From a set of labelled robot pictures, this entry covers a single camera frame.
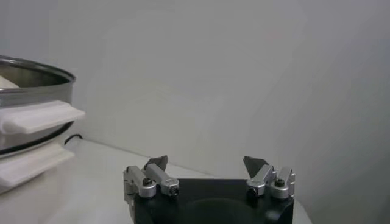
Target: metal bowl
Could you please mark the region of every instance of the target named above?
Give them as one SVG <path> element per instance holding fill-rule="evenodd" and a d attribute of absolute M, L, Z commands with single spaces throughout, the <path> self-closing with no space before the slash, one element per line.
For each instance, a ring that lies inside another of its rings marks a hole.
<path fill-rule="evenodd" d="M 76 78 L 59 68 L 34 61 L 0 56 L 0 76 L 19 88 L 0 88 L 0 109 L 53 100 L 71 102 L 72 85 Z M 0 133 L 0 157 L 32 149 L 65 132 L 72 122 L 32 134 Z"/>

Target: black screw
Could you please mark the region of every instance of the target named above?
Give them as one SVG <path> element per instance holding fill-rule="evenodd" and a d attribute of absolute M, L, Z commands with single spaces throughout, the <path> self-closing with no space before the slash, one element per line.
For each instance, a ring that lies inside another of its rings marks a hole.
<path fill-rule="evenodd" d="M 144 178 L 143 180 L 142 180 L 142 185 L 143 186 L 147 186 L 147 185 L 150 185 L 150 184 L 152 184 L 152 180 L 150 179 L 150 178 Z"/>
<path fill-rule="evenodd" d="M 257 191 L 256 189 L 249 188 L 248 191 L 246 192 L 248 199 L 254 200 L 257 198 Z"/>
<path fill-rule="evenodd" d="M 284 187 L 285 186 L 285 181 L 283 179 L 276 179 L 275 180 L 275 186 L 277 186 L 277 187 Z"/>
<path fill-rule="evenodd" d="M 171 188 L 171 189 L 169 190 L 169 193 L 171 194 L 171 196 L 176 197 L 176 196 L 178 196 L 178 194 L 179 194 L 179 189 L 176 188 L 176 187 L 173 187 L 173 188 Z"/>

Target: white countertop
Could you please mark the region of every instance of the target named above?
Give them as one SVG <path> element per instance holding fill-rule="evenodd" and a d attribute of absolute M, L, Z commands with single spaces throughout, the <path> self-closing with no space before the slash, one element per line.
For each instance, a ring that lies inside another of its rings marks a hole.
<path fill-rule="evenodd" d="M 0 195 L 0 223 L 132 223 L 122 172 L 129 165 L 142 167 L 149 158 L 79 139 L 66 148 L 76 157 Z M 167 172 L 178 178 L 215 178 L 170 164 Z M 294 223 L 311 223 L 298 202 Z"/>

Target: bowl rim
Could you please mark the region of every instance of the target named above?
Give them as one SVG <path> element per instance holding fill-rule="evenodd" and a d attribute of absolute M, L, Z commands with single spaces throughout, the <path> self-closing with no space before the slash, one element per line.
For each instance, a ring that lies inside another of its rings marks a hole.
<path fill-rule="evenodd" d="M 8 94 L 8 93 L 43 93 L 43 92 L 53 92 L 58 91 L 63 88 L 69 88 L 75 81 L 76 77 L 72 75 L 70 72 L 67 72 L 63 69 L 38 63 L 35 61 L 20 59 L 20 58 L 12 58 L 8 56 L 0 55 L 0 65 L 8 65 L 15 68 L 33 70 L 38 72 L 44 72 L 48 74 L 59 75 L 65 79 L 67 79 L 66 83 L 58 84 L 58 85 L 50 85 L 50 86 L 39 86 L 39 87 L 25 87 L 25 88 L 0 88 L 0 94 Z"/>

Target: silver bracket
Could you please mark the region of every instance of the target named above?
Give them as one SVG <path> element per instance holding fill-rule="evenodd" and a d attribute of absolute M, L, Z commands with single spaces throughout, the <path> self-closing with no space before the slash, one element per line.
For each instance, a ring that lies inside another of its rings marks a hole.
<path fill-rule="evenodd" d="M 162 194 L 168 196 L 177 196 L 179 194 L 179 180 L 168 176 L 156 164 L 147 165 L 144 173 L 160 185 Z"/>
<path fill-rule="evenodd" d="M 294 190 L 295 174 L 292 169 L 283 167 L 270 185 L 271 195 L 274 198 L 286 199 L 289 196 L 294 197 Z"/>
<path fill-rule="evenodd" d="M 129 166 L 123 172 L 124 193 L 138 193 L 140 197 L 151 198 L 156 194 L 156 183 L 145 176 L 137 166 Z"/>
<path fill-rule="evenodd" d="M 256 197 L 263 195 L 266 185 L 275 179 L 275 176 L 276 172 L 274 171 L 274 167 L 268 164 L 263 165 L 253 178 L 246 181 L 248 193 Z"/>

